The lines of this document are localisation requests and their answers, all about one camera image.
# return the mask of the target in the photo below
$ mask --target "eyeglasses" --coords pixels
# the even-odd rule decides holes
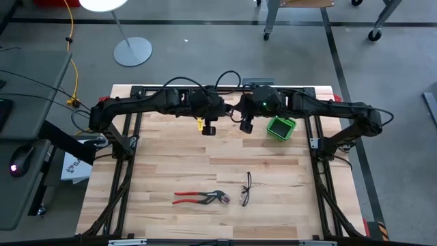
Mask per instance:
[[[242,186],[242,191],[241,191],[241,195],[240,195],[240,205],[241,206],[246,206],[249,203],[249,190],[252,187],[252,175],[250,172],[247,172],[244,175],[243,178],[244,183],[247,184],[247,186]]]

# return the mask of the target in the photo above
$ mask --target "pliers handle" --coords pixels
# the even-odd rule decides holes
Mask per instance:
[[[181,202],[192,202],[192,203],[207,205],[207,204],[210,204],[215,199],[218,199],[223,204],[228,204],[231,201],[229,196],[226,195],[222,191],[214,191],[214,192],[196,192],[196,191],[192,191],[192,192],[175,192],[175,195],[202,195],[202,196],[206,196],[206,198],[203,199],[203,200],[182,199],[182,200],[174,201],[173,204],[179,204]]]

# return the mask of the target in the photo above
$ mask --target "white lamp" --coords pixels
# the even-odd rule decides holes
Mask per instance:
[[[140,37],[127,38],[114,10],[122,7],[128,0],[79,0],[82,7],[92,12],[111,12],[123,35],[114,50],[115,60],[123,66],[138,66],[149,59],[152,54],[152,44]]]

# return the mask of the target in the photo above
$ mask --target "gray desk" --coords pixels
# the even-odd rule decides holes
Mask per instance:
[[[59,88],[70,58],[71,54],[66,51],[29,52],[14,49],[0,53],[0,69]],[[1,71],[0,79],[6,81],[5,87],[0,89],[0,97],[14,101],[14,109],[0,132],[0,139],[35,139],[52,102],[41,98],[1,94],[29,94],[53,100],[57,92],[28,79]]]
[[[29,171],[22,178],[9,174],[9,160],[14,151],[28,141],[0,141],[0,230],[13,230],[18,225],[31,195],[41,166],[51,145],[49,140],[37,140]]]

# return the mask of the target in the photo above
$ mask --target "computer mouse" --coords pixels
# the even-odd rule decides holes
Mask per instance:
[[[12,177],[23,177],[29,170],[31,158],[35,147],[28,144],[15,150],[9,162],[9,172]]]

